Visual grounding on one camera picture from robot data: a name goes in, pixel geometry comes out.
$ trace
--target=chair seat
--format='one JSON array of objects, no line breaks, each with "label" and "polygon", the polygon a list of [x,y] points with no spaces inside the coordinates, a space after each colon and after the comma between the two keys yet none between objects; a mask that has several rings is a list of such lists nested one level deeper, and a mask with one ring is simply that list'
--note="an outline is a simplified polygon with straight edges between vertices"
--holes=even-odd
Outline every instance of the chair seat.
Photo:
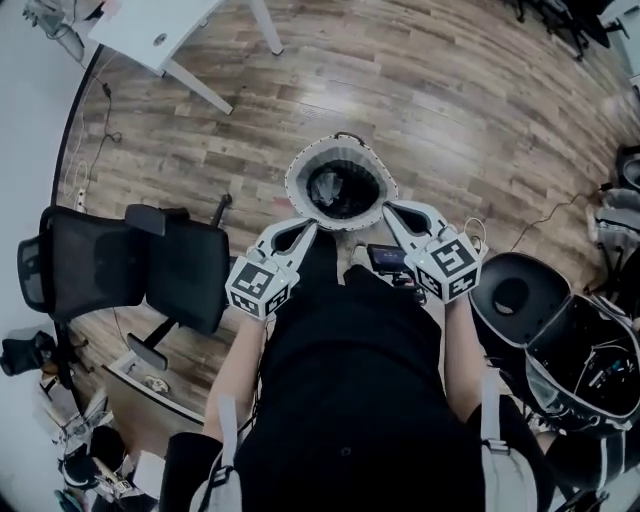
[{"label": "chair seat", "polygon": [[219,228],[169,221],[165,236],[151,236],[147,303],[204,335],[218,327],[226,307],[229,239]]}]

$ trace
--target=shoulder strap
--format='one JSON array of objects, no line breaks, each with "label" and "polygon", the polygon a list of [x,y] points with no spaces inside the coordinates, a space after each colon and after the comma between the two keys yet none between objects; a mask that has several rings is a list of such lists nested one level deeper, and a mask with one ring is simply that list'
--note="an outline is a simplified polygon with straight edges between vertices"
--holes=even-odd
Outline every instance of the shoulder strap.
[{"label": "shoulder strap", "polygon": [[235,399],[218,395],[218,415],[222,427],[222,457],[219,469],[216,459],[209,480],[204,482],[191,500],[190,512],[242,512],[240,476],[233,467],[238,448],[238,425]]},{"label": "shoulder strap", "polygon": [[500,395],[492,371],[482,383],[482,469],[487,512],[536,512],[538,494],[529,461],[500,438]]},{"label": "shoulder strap", "polygon": [[627,433],[603,437],[600,440],[600,478],[598,489],[626,471]]}]

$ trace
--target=black shirt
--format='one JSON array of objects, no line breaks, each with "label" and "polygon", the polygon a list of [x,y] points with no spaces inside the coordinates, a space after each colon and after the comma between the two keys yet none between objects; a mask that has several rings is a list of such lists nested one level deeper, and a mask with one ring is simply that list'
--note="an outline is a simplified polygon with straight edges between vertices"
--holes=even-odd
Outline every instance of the black shirt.
[{"label": "black shirt", "polygon": [[[400,294],[335,287],[283,306],[261,363],[257,422],[240,446],[243,510],[484,510],[480,408],[465,425],[438,374],[440,329]],[[501,432],[531,463],[546,510],[553,482],[515,403]],[[174,436],[161,511],[189,509],[221,449]]]}]

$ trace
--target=mesh chair back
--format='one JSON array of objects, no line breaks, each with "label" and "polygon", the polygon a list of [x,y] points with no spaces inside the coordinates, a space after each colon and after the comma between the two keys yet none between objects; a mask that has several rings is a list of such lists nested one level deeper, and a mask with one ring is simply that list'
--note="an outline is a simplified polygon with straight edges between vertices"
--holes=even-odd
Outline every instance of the mesh chair back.
[{"label": "mesh chair back", "polygon": [[147,235],[124,221],[48,208],[40,235],[18,251],[25,300],[60,322],[138,305],[145,293],[147,251]]},{"label": "mesh chair back", "polygon": [[25,240],[18,246],[18,277],[20,288],[27,305],[40,313],[50,313],[52,304],[51,290],[47,290],[45,298],[45,281],[43,274],[48,275],[47,249],[48,233]]}]

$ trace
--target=wooden floor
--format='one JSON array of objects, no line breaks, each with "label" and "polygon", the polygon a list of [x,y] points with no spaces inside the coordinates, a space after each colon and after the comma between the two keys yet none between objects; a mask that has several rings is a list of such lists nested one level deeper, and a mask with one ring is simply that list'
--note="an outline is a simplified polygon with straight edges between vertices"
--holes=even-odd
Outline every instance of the wooden floor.
[{"label": "wooden floor", "polygon": [[[225,116],[171,77],[116,56],[101,79],[113,90],[111,129],[91,175],[90,213],[122,217],[130,203],[186,206],[209,218],[220,196],[232,252],[293,211],[285,171],[309,143],[340,130],[363,137],[402,198],[432,204],[462,227],[484,220],[493,251],[574,194],[609,179],[616,148],[638,143],[637,101],[617,56],[593,44],[584,63],[530,15],[523,25],[502,0],[268,0],[285,50],[272,55],[249,10],[228,2],[176,60],[229,101]],[[100,70],[112,53],[106,50]],[[107,101],[92,87],[76,162],[95,158]],[[65,164],[81,130],[74,123]],[[73,168],[67,193],[73,182]],[[59,203],[65,197],[61,180]],[[532,229],[518,249],[589,281],[599,258],[587,239],[586,201]],[[143,336],[162,319],[147,307],[118,310],[122,332]],[[236,323],[203,339],[173,331],[160,350],[204,398]],[[94,366],[126,346],[111,310],[73,328]],[[80,379],[96,385],[100,374]]]}]

